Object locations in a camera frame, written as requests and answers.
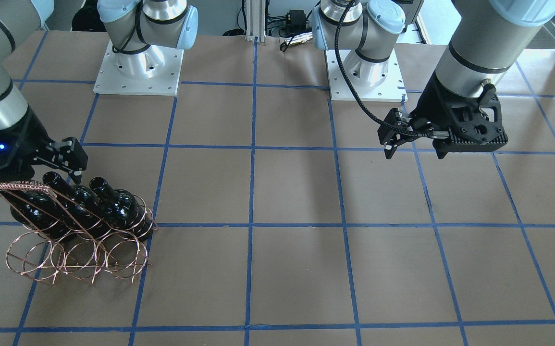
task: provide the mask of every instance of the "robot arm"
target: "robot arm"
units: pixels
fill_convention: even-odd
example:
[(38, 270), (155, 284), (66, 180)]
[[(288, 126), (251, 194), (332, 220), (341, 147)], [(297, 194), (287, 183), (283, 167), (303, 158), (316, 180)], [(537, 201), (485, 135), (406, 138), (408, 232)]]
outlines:
[(75, 138), (55, 142), (2, 66), (2, 61), (53, 11), (53, 0), (0, 0), (0, 182), (29, 180), (35, 164), (80, 181), (87, 155)]
[[(390, 18), (398, 17), (395, 14), (398, 10), (392, 10), (394, 4), (389, 0), (370, 0), (367, 16), (383, 29), (383, 32), (380, 30), (370, 36), (372, 31), (355, 29), (361, 26), (359, 18), (366, 18), (359, 2), (323, 0), (321, 6), (314, 10), (314, 34), (331, 37), (332, 33), (336, 44), (343, 42), (339, 44), (340, 48), (355, 49), (352, 53), (355, 52), (361, 62), (352, 64), (354, 58), (350, 53), (340, 64), (343, 65), (340, 66), (341, 72), (348, 86), (351, 86), (349, 79), (353, 77), (354, 83), (374, 86), (356, 80), (360, 79), (360, 72), (363, 71), (357, 70), (356, 66), (375, 64), (378, 71), (367, 75), (375, 76), (376, 85), (382, 83), (378, 77), (383, 77), (381, 56), (370, 56), (365, 46), (369, 46), (369, 40), (376, 40), (377, 47), (382, 46), (390, 53), (389, 49), (396, 41), (397, 25), (391, 30), (387, 23), (396, 22)], [(410, 114), (393, 108), (381, 121), (364, 107), (354, 88), (350, 88), (365, 113), (381, 125), (378, 136), (385, 146), (387, 159), (392, 157), (398, 146), (422, 136), (434, 139), (433, 147), (440, 159), (449, 152), (495, 151), (508, 141), (502, 127), (501, 105), (495, 84), (543, 24), (554, 16), (555, 0), (456, 0), (454, 3), (462, 20), (423, 90), (417, 107)], [(357, 39), (360, 40), (359, 46), (352, 44)], [(317, 47), (325, 50), (334, 48), (336, 44), (330, 46), (330, 41), (319, 39)], [(373, 52), (381, 51), (381, 48), (376, 48)]]

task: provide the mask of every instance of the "light blue joint cap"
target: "light blue joint cap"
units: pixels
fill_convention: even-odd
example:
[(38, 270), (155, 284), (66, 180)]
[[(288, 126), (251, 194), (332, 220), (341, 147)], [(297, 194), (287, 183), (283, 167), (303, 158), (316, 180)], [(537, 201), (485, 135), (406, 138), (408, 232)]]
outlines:
[(400, 34), (405, 27), (405, 12), (391, 0), (369, 0), (367, 12), (376, 24), (389, 33)]
[(555, 15), (555, 0), (489, 0), (508, 22), (531, 28), (545, 24)]
[(326, 44), (326, 37), (324, 36), (324, 29), (322, 28), (320, 8), (318, 6), (314, 7), (312, 10), (312, 35), (314, 35), (314, 44), (316, 48), (328, 50), (328, 44)]
[(115, 22), (124, 15), (134, 11), (139, 0), (99, 0), (98, 13), (103, 23)]
[(194, 6), (187, 8), (187, 15), (185, 15), (185, 22), (181, 28), (179, 41), (177, 42), (177, 49), (190, 49), (196, 41), (196, 34), (198, 33), (198, 9)]
[(55, 8), (53, 0), (32, 0), (32, 4), (40, 17), (40, 25), (44, 26), (47, 19), (53, 14), (53, 9)]

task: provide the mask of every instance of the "copper wire rack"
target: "copper wire rack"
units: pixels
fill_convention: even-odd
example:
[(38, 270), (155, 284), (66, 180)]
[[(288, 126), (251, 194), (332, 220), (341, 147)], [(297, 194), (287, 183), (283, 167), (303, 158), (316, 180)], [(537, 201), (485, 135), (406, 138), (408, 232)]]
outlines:
[[(52, 227), (61, 226), (63, 221), (22, 197), (14, 195), (20, 201), (30, 204), (33, 208), (56, 219), (47, 228), (40, 229), (3, 196), (4, 191), (14, 190), (45, 193), (64, 211), (75, 226), (66, 225), (68, 231), (64, 235), (58, 239), (49, 238), (45, 231)], [(111, 227), (103, 236), (94, 238), (89, 232), (91, 228), (98, 226), (101, 222), (106, 224), (100, 215), (95, 215), (90, 210), (77, 204), (97, 219), (94, 225), (83, 227), (82, 223), (75, 219), (61, 202), (66, 200), (74, 203), (74, 201), (53, 190), (48, 185), (38, 182), (0, 183), (0, 197), (7, 201), (31, 225), (24, 225), (29, 232), (25, 232), (14, 239), (6, 251), (7, 267), (14, 273), (48, 285), (54, 285), (60, 274), (93, 285), (100, 272), (110, 273), (111, 276), (119, 280), (133, 284), (143, 268), (153, 265), (148, 258), (147, 247), (139, 241), (139, 238), (152, 230), (157, 230), (154, 215), (145, 201), (137, 195), (134, 196), (138, 201), (139, 213), (143, 213), (142, 217), (137, 215), (135, 219), (140, 221), (126, 229)], [(150, 225), (146, 228), (147, 231), (141, 235), (133, 234), (133, 228), (139, 226), (141, 222), (150, 222)]]

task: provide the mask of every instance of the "black bottle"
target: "black bottle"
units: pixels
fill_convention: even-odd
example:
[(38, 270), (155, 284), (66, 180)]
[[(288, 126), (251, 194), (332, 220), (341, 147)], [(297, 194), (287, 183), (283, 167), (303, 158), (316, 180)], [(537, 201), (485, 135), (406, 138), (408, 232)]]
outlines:
[[(16, 190), (6, 190), (0, 193), (12, 204), (10, 206), (12, 217), (27, 228), (41, 231), (53, 241), (59, 240), (69, 231), (69, 228), (62, 223), (62, 210), (46, 193)], [(71, 239), (73, 236), (67, 236), (62, 239), (62, 242)]]
[(145, 241), (153, 232), (152, 219), (138, 205), (132, 193), (114, 190), (102, 177), (91, 179), (89, 187), (100, 198), (102, 218), (115, 230), (126, 230), (139, 241)]
[[(68, 211), (62, 213), (66, 226), (73, 230), (82, 230), (82, 228), (84, 228), (87, 230), (87, 233), (95, 239), (105, 236), (111, 230), (111, 228), (98, 217), (100, 215), (99, 200), (87, 186), (70, 186), (70, 184), (56, 172), (45, 173), (45, 175), (42, 176), (42, 182), (56, 192), (72, 200), (69, 201), (64, 197), (58, 196), (58, 201), (64, 206), (64, 209)], [(76, 221), (71, 219), (68, 213), (70, 213)]]

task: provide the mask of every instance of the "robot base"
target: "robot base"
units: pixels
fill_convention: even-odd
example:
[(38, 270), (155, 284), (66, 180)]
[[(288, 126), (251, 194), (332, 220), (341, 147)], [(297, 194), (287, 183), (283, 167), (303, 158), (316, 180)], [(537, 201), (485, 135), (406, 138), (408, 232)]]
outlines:
[(166, 64), (159, 72), (147, 79), (130, 78), (119, 71), (112, 43), (109, 41), (93, 92), (110, 95), (177, 96), (183, 50), (168, 47), (160, 49), (164, 53)]
[[(339, 50), (342, 60), (345, 59), (348, 53), (350, 53), (349, 50)], [(364, 87), (352, 83), (361, 100), (400, 102), (405, 98), (405, 101), (407, 101), (407, 93), (405, 92), (401, 70), (396, 61), (394, 50), (391, 53), (388, 65), (389, 70), (386, 74), (386, 80), (381, 85), (377, 87)], [(346, 85), (341, 71), (339, 70), (339, 66), (337, 65), (334, 50), (326, 51), (326, 66), (328, 70), (328, 81), (331, 88), (331, 99), (336, 101), (354, 101), (354, 96), (352, 96), (352, 92), (350, 92), (348, 85)]]

